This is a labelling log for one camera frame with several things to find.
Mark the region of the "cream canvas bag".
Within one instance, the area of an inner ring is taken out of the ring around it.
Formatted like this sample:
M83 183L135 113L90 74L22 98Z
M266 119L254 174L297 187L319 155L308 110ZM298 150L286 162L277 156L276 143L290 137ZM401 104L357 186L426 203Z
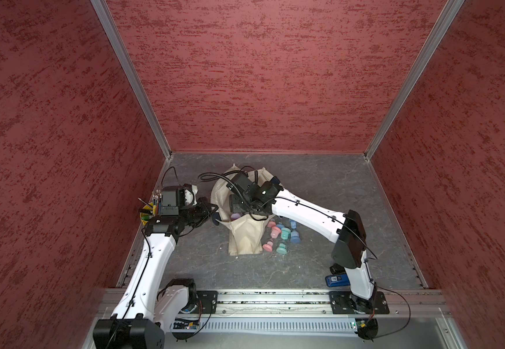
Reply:
M264 235L268 221L274 214L268 216L242 214L242 217L235 221L230 221L231 210L229 208L229 196L232 192L229 189L231 179L238 171L248 173L250 180L262 185L265 181L271 180L273 176L269 171L262 168L254 170L245 166L242 169L234 166L223 173L206 172L200 175L203 182L214 182L210 195L210 202L219 206L216 219L220 224L230 230L229 254L238 256L241 254L259 254L262 251L261 239Z

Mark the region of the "teal hourglass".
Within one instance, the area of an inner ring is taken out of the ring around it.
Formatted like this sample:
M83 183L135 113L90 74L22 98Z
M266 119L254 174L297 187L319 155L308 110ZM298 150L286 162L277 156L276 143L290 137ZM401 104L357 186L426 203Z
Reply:
M280 243L277 247L278 254L287 254L287 241L290 239L291 230L289 228L282 228L280 233Z

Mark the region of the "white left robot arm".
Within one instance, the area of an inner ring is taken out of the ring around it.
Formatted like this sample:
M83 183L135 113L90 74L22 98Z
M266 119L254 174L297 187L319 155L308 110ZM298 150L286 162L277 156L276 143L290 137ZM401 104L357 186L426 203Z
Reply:
M163 274L184 229L203 225L218 206L201 197L191 204L164 204L142 230L141 257L120 302L108 319L97 321L96 348L163 348L165 336L178 339L196 335L207 321L188 319L202 315L203 302L192 279L174 279L161 286Z

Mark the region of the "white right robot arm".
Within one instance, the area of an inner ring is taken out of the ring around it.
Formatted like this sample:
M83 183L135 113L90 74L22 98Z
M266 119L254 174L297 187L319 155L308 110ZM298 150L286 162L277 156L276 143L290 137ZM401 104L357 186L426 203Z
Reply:
M252 215L276 215L294 220L332 242L331 257L345 268L352 298L364 301L374 298L375 285L366 262L370 248L358 212L337 212L308 202L285 189L277 177L259 185L239 171L226 187L234 200L231 208Z

